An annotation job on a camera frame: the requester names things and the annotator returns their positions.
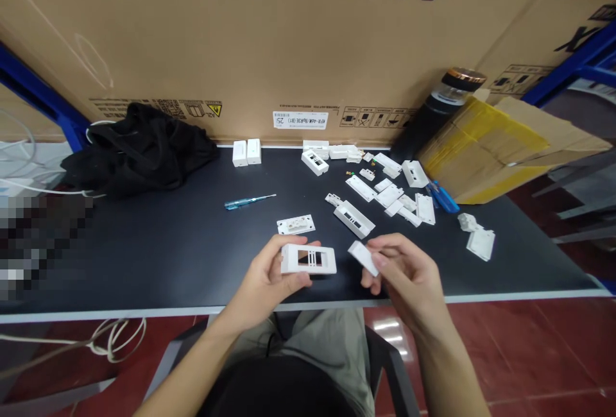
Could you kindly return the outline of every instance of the person's left hand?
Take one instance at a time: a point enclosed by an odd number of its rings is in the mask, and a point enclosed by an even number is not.
[[[242,284],[219,318],[225,334],[239,335],[263,322],[285,298],[312,281],[308,273],[280,274],[285,244],[305,245],[308,239],[295,235],[274,235],[252,260]],[[308,245],[320,246],[314,241]]]

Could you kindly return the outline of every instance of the copper lid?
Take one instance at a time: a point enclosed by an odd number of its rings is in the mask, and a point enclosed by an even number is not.
[[[464,67],[451,67],[447,74],[458,80],[463,80],[472,83],[484,83],[486,76],[481,72],[474,71],[473,69],[465,69]]]

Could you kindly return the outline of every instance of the forearm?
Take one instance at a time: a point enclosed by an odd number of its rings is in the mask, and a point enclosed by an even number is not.
[[[203,333],[169,376],[135,413],[193,417],[203,405],[237,340],[225,331],[223,315]]]
[[[468,352],[453,322],[415,335],[428,411],[434,417],[489,417]]]

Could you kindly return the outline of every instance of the black bag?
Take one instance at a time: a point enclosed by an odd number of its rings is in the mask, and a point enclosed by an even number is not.
[[[63,183],[111,198],[176,189],[219,155],[204,129],[139,103],[122,121],[91,126],[89,137],[91,146],[62,161]]]

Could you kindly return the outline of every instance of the pixelated area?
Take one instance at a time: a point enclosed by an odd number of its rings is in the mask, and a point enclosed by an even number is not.
[[[0,198],[0,301],[82,278],[79,263],[62,258],[79,248],[93,213],[93,199],[83,196]]]

